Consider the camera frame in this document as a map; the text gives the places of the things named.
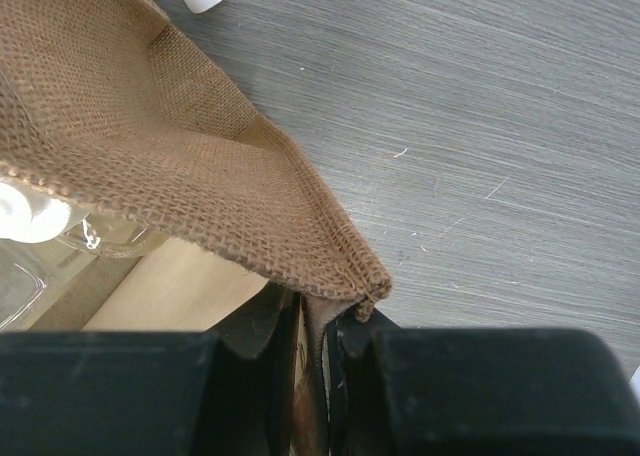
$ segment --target black plastic object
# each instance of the black plastic object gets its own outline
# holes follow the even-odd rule
[[[640,455],[638,404],[589,333],[331,329],[334,456]]]
[[[205,333],[0,336],[0,454],[289,453],[299,300],[275,285]]]

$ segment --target table surface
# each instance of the table surface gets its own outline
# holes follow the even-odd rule
[[[305,149],[417,326],[640,364],[640,0],[155,0]]]

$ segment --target brown fabric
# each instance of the brown fabric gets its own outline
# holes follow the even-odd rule
[[[150,0],[0,0],[0,177],[363,316],[390,278],[297,145]]]

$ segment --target wood grain surface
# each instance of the wood grain surface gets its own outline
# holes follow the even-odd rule
[[[640,0],[155,0],[306,150],[418,326],[640,364]]]

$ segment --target brown burlap fabric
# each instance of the brown burlap fabric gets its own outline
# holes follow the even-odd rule
[[[390,290],[296,144],[150,0],[0,0],[0,177],[365,314]]]

